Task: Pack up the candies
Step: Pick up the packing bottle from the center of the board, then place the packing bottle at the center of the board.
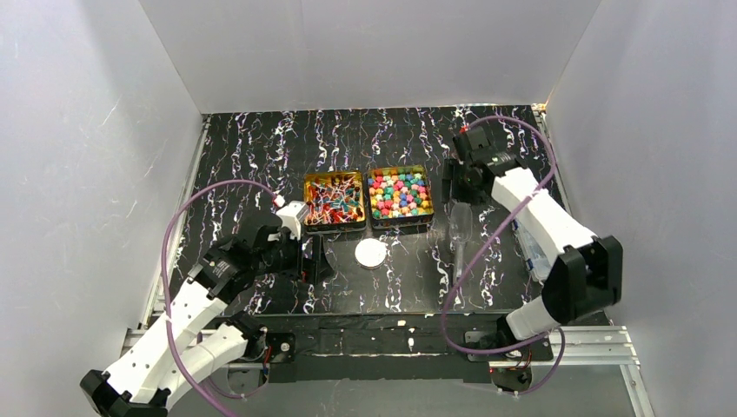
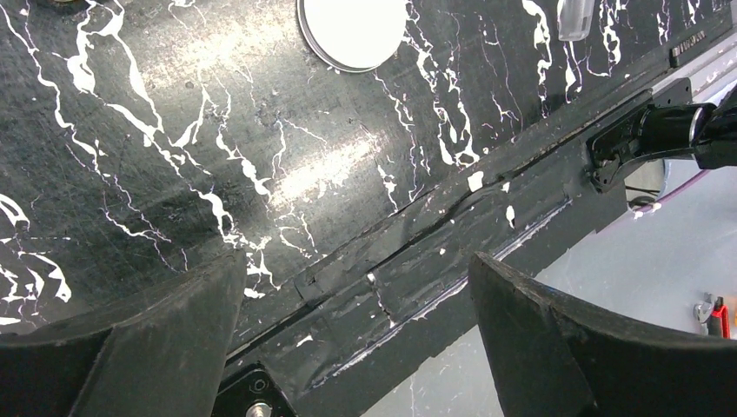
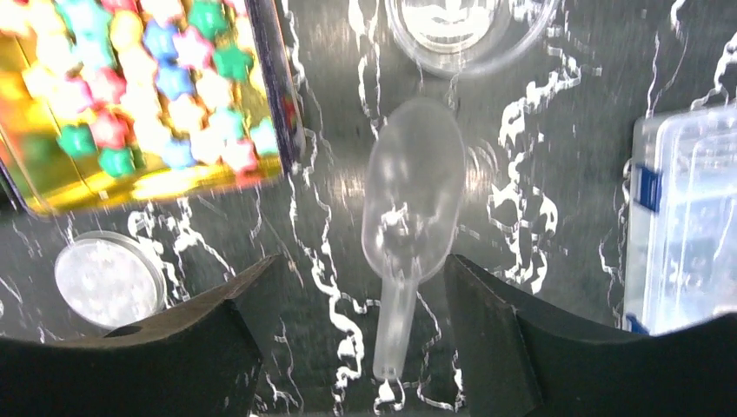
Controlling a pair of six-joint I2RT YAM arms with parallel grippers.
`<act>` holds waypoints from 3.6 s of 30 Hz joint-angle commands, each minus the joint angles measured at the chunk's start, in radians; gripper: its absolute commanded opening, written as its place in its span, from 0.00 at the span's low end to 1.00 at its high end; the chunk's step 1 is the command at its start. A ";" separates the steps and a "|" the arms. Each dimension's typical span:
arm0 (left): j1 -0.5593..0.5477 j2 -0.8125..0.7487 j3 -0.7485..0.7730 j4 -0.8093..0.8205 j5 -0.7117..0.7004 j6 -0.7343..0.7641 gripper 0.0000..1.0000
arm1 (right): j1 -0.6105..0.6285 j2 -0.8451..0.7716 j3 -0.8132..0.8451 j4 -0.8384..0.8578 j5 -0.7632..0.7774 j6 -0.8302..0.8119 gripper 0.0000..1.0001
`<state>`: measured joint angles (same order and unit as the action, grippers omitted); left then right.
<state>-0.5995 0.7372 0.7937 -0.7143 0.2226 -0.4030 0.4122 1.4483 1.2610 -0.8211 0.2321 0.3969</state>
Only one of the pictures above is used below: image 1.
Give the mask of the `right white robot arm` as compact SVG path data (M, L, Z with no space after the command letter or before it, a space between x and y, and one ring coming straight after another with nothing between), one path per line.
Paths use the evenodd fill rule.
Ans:
M496 151L484 128L453 139L443 167L443 198L495 201L513 214L550 264L541 294L497 322L495 345L511 346L621 300L623 248L576 221L542 188L520 157Z

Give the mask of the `tin of lollipops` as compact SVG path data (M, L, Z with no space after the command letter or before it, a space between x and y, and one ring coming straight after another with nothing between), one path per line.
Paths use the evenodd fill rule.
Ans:
M308 234L354 232L367 226L364 183L359 171L305 175L303 200L308 206L303 221Z

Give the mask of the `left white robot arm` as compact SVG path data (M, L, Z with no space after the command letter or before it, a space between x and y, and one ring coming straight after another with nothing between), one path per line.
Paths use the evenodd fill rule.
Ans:
M90 370L80 388L100 416L166 416L195 385L240 359L268 362L283 334L246 312L231 315L203 341L198 335L264 275L317 281L331 275L319 248L302 251L304 215L290 204L257 228L217 241L189 271L163 314L127 353Z

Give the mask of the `tin of star candies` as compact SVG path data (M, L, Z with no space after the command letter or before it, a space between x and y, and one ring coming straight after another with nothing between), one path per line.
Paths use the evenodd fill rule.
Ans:
M429 225L435 216L428 171L422 165L367 171L369 223L372 228Z

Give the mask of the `clear plastic scoop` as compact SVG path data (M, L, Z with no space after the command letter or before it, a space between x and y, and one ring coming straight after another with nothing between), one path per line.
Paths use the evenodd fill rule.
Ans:
M457 283L463 272L465 247L473 234L473 212L465 202L456 203L450 212L449 237L454 254L454 283Z

